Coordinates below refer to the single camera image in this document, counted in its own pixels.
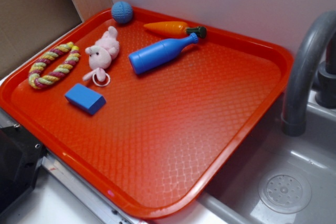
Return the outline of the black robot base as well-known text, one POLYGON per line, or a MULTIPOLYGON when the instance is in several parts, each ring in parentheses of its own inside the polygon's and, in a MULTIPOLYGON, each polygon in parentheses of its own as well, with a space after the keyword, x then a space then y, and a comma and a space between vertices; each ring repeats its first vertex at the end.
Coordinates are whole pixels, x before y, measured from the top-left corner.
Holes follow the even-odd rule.
POLYGON ((22 125, 1 128, 1 216, 35 189, 45 152, 22 125))

